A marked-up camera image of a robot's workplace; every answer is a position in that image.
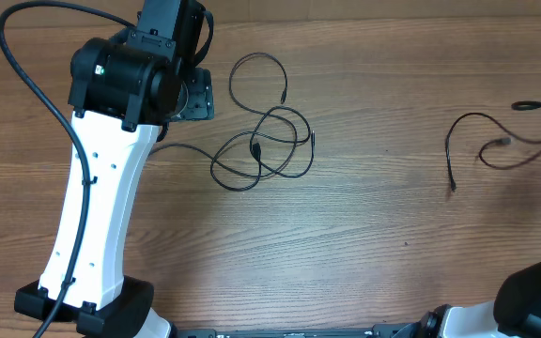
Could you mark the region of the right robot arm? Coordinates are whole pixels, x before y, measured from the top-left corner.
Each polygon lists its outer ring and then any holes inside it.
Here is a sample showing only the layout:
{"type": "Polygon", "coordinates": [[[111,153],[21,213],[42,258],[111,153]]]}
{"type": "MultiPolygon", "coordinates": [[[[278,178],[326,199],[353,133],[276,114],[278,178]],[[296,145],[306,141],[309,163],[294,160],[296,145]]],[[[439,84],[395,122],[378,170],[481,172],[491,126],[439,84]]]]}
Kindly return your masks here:
{"type": "MultiPolygon", "coordinates": [[[[541,101],[521,100],[511,104],[515,111],[541,109],[541,101]]],[[[506,136],[493,139],[480,148],[477,158],[495,170],[512,170],[541,156],[541,149],[531,157],[510,165],[496,165],[485,160],[483,153],[493,146],[505,146],[516,139],[528,145],[541,140],[521,137],[494,117],[480,114],[497,125],[506,136]]],[[[421,320],[401,327],[394,337],[541,337],[541,262],[510,275],[493,301],[472,307],[444,304],[426,313],[421,320]]]]}

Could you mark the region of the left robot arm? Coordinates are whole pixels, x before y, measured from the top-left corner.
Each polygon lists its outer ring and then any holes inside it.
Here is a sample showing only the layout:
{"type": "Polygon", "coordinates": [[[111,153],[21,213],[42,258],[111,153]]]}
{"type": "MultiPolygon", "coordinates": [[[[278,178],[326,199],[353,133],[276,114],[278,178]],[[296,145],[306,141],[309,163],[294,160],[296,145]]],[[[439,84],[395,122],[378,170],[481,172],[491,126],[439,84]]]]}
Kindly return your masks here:
{"type": "Polygon", "coordinates": [[[16,312],[72,322],[86,337],[173,337],[153,285],[125,275],[131,210],[145,162],[170,123],[213,117],[201,68],[212,14],[196,1],[147,1],[137,23],[92,38],[70,61],[70,176],[48,264],[15,295],[16,312]]]}

